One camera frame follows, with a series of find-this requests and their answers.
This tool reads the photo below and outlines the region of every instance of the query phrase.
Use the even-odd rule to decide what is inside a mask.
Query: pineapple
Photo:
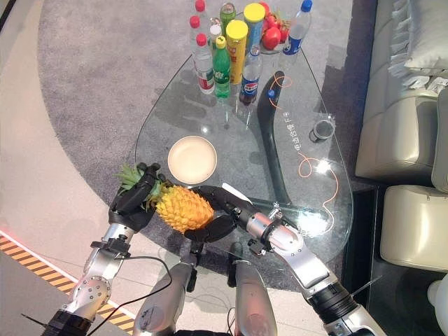
[[[130,190],[143,176],[144,172],[128,164],[122,166],[117,175],[121,180],[123,192]],[[144,200],[144,209],[155,209],[163,221],[173,229],[184,233],[186,230],[203,228],[213,219],[214,211],[210,204],[187,188],[157,180],[150,194]]]

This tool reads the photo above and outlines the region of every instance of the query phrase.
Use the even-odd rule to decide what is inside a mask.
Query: red bottle cap
[[[199,20],[199,16],[195,15],[190,17],[190,26],[192,28],[198,28],[200,25],[200,20]]]
[[[195,7],[196,7],[196,11],[198,11],[198,12],[205,11],[205,1],[204,0],[196,0]]]
[[[196,43],[198,46],[202,47],[207,44],[207,36],[205,34],[201,33],[196,36]]]

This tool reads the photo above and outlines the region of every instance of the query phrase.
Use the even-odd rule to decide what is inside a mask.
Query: gray rug
[[[242,9],[250,1],[235,1]],[[297,1],[290,3],[291,8]],[[209,0],[210,13],[219,1]],[[118,187],[113,175],[134,163],[141,126],[163,88],[189,56],[191,0],[45,0],[38,34],[39,76],[57,138],[74,166],[109,203]],[[336,134],[350,177],[358,150],[367,90],[374,0],[316,0],[304,51],[324,102],[335,114]],[[364,188],[356,182],[356,188]],[[151,228],[146,235],[157,235]],[[178,239],[161,243],[170,251]],[[210,252],[205,265],[223,263]],[[339,257],[332,268],[340,270]]]

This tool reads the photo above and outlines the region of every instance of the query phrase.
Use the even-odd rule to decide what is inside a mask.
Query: yellow lid
[[[220,35],[216,38],[216,47],[217,49],[224,49],[225,48],[225,37]]]
[[[225,28],[227,37],[232,40],[244,39],[248,32],[249,28],[247,27],[247,24],[245,21],[241,20],[232,20],[227,25],[227,28]]]
[[[244,7],[244,18],[247,22],[259,22],[265,18],[266,10],[259,3],[250,3]]]

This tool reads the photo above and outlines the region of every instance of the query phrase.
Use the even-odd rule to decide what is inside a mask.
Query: yellow black caution stripe
[[[66,294],[70,294],[71,289],[78,283],[71,275],[36,255],[2,231],[0,231],[0,251],[3,251],[22,266],[35,273],[35,275]],[[101,317],[106,318],[117,306],[116,303],[108,301],[97,313]],[[115,324],[119,329],[132,335],[134,318],[135,316],[132,313],[120,308],[108,322]]]

